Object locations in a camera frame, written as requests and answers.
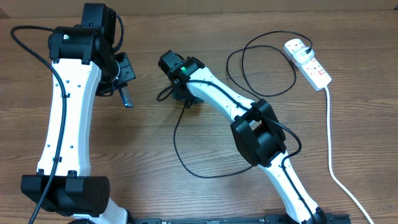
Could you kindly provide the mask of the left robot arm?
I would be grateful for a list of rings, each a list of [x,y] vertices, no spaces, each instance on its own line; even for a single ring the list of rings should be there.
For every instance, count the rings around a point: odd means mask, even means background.
[[[74,223],[133,222],[111,199],[109,179],[91,174],[89,150],[95,97],[118,91],[124,106],[133,106],[127,84],[136,76],[114,38],[122,24],[107,5],[86,3],[79,24],[50,30],[43,59],[53,75],[48,132],[36,173],[22,176],[21,191],[37,210]]]

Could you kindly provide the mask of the blue Galaxy smartphone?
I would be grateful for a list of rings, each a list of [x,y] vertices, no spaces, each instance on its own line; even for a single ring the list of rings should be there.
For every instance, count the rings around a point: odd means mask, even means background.
[[[128,88],[125,86],[125,87],[119,88],[118,91],[119,91],[119,94],[121,96],[124,106],[126,108],[133,108],[134,104],[131,100],[131,96],[130,96]]]

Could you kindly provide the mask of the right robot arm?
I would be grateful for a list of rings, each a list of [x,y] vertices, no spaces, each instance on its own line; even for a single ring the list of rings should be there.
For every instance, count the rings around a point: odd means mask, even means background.
[[[253,167],[259,166],[281,197],[287,215],[294,223],[326,223],[325,212],[314,201],[290,162],[285,145],[291,135],[302,147],[298,136],[280,124],[272,106],[264,99],[245,98],[218,80],[203,62],[183,58],[169,50],[158,66],[170,80],[170,94],[188,108],[196,100],[208,103],[230,123],[236,148]]]

